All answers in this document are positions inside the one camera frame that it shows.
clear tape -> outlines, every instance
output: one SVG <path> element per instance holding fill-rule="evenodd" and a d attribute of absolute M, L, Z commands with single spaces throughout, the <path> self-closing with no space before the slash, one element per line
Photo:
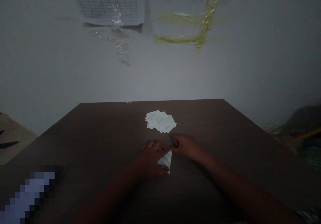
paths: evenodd
<path fill-rule="evenodd" d="M 118 1 L 111 0 L 111 2 L 110 8 L 113 26 L 109 29 L 91 31 L 90 33 L 105 41 L 115 42 L 118 61 L 126 66 L 131 66 L 129 44 L 126 42 L 126 39 L 133 38 L 134 34 L 130 30 L 121 28 L 123 21 Z"/>
<path fill-rule="evenodd" d="M 200 49 L 208 40 L 207 32 L 213 28 L 213 16 L 219 4 L 219 0 L 207 0 L 205 11 L 200 15 L 186 13 L 163 12 L 159 20 L 164 23 L 199 26 L 200 31 L 196 36 L 166 36 L 154 35 L 155 43 L 179 43 L 191 44 L 195 49 Z"/>

stack of paper cards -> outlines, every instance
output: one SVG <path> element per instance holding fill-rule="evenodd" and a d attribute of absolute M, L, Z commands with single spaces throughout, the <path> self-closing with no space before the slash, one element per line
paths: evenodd
<path fill-rule="evenodd" d="M 167 166 L 171 170 L 171 160 L 172 160 L 172 150 L 170 150 L 166 155 L 160 158 L 157 164 L 160 168 L 164 168 L 165 166 Z"/>
<path fill-rule="evenodd" d="M 176 123 L 171 115 L 156 110 L 146 115 L 147 128 L 156 129 L 161 133 L 169 133 L 176 127 Z"/>

yellow tape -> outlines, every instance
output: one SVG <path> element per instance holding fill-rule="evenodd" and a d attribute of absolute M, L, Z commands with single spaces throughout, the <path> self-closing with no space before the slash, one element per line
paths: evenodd
<path fill-rule="evenodd" d="M 213 16 L 219 0 L 207 0 L 205 11 L 201 15 L 188 15 L 184 13 L 161 13 L 159 20 L 166 23 L 200 26 L 196 36 L 166 36 L 154 35 L 155 43 L 192 44 L 200 48 L 207 41 L 207 32 L 213 27 Z"/>

white paper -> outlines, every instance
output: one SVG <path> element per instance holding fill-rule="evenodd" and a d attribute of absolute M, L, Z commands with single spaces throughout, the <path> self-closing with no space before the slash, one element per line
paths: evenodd
<path fill-rule="evenodd" d="M 164 155 L 159 161 L 158 165 L 162 168 L 167 166 L 171 170 L 171 160 L 172 160 L 172 150 L 170 150 L 166 155 Z"/>
<path fill-rule="evenodd" d="M 113 26 L 112 4 L 115 0 L 75 0 L 83 21 L 87 23 Z M 139 25 L 145 18 L 145 0 L 116 0 L 124 26 Z"/>
<path fill-rule="evenodd" d="M 159 110 L 149 112 L 145 120 L 147 121 L 147 128 L 156 129 L 161 133 L 169 133 L 176 127 L 173 117 Z"/>

wooden table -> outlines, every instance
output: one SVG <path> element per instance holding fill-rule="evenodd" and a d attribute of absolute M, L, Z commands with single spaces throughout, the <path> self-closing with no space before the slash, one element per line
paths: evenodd
<path fill-rule="evenodd" d="M 145 116 L 160 110 L 177 127 L 147 129 Z M 59 191 L 41 212 L 44 223 L 67 222 L 81 205 L 131 163 L 147 141 L 171 146 L 173 133 L 193 136 L 232 168 L 291 209 L 320 204 L 321 176 L 222 99 L 83 103 L 6 166 L 60 165 Z M 171 173 L 141 184 L 120 208 L 121 222 L 226 223 L 238 214 L 191 161 L 172 156 Z"/>

